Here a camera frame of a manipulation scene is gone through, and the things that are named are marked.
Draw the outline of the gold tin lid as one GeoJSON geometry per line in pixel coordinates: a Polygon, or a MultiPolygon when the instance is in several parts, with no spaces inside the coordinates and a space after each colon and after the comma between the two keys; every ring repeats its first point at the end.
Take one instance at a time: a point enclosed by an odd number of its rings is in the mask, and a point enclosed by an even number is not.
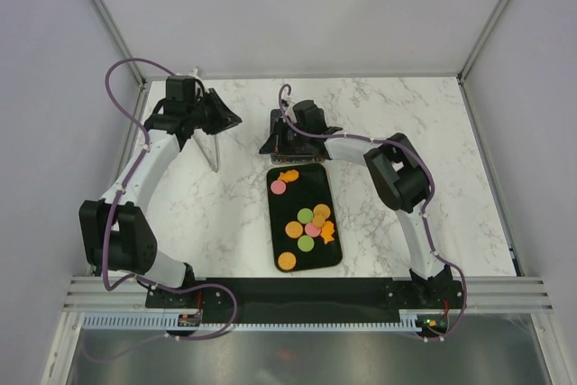
{"type": "Polygon", "coordinates": [[[279,109],[270,113],[270,150],[274,160],[280,159],[289,147],[289,128],[279,109]]]}

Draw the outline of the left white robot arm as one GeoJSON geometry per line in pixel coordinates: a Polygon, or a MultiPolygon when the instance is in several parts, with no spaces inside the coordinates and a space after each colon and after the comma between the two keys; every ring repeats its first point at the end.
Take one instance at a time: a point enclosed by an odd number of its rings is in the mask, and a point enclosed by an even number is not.
{"type": "Polygon", "coordinates": [[[109,271],[121,271],[166,287],[166,298],[176,307],[195,302],[191,267],[160,250],[146,211],[165,171],[195,131],[217,135],[241,121],[200,79],[179,75],[166,79],[165,96],[139,125],[141,150],[103,196],[85,201],[78,212],[87,262],[100,271],[108,290],[115,287],[109,271]]]}

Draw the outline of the square cookie tin box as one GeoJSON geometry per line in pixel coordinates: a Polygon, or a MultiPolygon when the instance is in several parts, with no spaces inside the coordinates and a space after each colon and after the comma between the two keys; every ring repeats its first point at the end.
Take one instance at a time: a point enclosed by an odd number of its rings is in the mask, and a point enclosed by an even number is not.
{"type": "Polygon", "coordinates": [[[295,165],[323,163],[325,158],[312,154],[271,154],[270,161],[273,165],[295,165]]]}

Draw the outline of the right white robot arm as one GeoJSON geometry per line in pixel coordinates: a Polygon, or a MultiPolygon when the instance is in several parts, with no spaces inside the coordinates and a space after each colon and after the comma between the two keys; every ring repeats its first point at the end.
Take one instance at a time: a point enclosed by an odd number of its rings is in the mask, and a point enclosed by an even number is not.
{"type": "Polygon", "coordinates": [[[259,153],[297,160],[342,160],[365,167],[377,195],[395,212],[409,251],[412,297],[421,307],[434,307],[443,300],[453,280],[450,266],[438,257],[426,208],[435,193],[430,170],[408,137],[395,133],[387,139],[370,139],[347,133],[325,122],[324,110],[313,101],[294,106],[296,122],[285,111],[285,103],[270,111],[270,136],[259,153]]]}

